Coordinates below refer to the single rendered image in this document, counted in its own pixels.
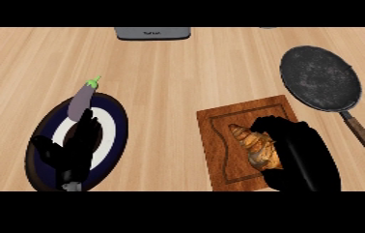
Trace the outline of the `black frying pan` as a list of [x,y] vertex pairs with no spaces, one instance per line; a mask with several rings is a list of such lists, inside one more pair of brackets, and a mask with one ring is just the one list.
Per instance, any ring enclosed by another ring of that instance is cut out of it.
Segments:
[[341,115],[365,147],[365,128],[349,113],[361,101],[362,85],[343,58],[318,46],[296,46],[283,55],[280,75],[291,95],[306,106]]

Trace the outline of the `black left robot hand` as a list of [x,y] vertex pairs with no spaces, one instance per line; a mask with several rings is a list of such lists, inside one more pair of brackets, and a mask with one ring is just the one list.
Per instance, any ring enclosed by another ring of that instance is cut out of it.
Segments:
[[57,189],[65,190],[63,184],[69,182],[82,184],[88,177],[93,148],[100,129],[99,119],[93,116],[93,111],[85,109],[77,123],[74,136],[65,146],[60,146],[43,135],[31,138],[43,162],[56,169]]

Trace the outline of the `brown wooden cutting board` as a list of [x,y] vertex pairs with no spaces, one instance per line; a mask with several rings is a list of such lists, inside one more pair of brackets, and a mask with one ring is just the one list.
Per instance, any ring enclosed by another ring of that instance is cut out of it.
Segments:
[[263,177],[249,162],[247,151],[230,131],[230,125],[250,127],[255,119],[278,116],[296,122],[297,117],[284,95],[240,102],[197,112],[205,160],[212,190],[266,189]]

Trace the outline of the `purple eggplant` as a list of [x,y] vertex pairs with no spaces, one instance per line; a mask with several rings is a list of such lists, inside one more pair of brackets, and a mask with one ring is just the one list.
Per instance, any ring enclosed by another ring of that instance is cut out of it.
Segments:
[[78,122],[84,113],[84,110],[90,107],[91,98],[99,88],[100,76],[94,79],[88,79],[75,93],[69,105],[68,105],[68,118]]

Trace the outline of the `golden brown croissant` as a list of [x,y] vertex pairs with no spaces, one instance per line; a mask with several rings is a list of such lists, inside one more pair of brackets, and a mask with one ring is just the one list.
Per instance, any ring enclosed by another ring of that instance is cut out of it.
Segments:
[[240,146],[247,151],[252,167],[258,171],[281,169],[283,164],[274,146],[275,141],[269,134],[266,132],[255,132],[247,127],[237,124],[231,124],[228,129]]

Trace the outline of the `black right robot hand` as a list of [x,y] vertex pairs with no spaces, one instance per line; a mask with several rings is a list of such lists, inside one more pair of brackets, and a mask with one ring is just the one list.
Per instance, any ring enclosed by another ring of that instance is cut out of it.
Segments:
[[268,187],[284,192],[339,192],[340,172],[318,131],[305,122],[275,116],[258,117],[250,130],[268,133],[283,164],[281,169],[262,171]]

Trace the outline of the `dark blue and white plate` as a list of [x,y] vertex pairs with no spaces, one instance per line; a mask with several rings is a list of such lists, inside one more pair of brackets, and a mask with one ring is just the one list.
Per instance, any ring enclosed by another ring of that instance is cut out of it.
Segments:
[[[77,127],[68,115],[69,102],[71,99],[66,99],[50,110],[32,132],[32,136],[47,136],[60,146],[72,137]],[[91,190],[113,171],[128,139],[128,118],[119,101],[107,94],[96,93],[90,105],[102,130],[94,147],[90,174],[81,185],[82,191]],[[27,179],[37,191],[57,191],[56,169],[41,161],[32,143],[28,143],[25,149],[24,169]]]

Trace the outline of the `grey appliance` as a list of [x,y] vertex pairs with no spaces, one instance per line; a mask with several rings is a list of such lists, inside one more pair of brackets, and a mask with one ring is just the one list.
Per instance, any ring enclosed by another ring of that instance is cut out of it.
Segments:
[[124,41],[184,40],[191,36],[190,27],[116,27],[115,32]]

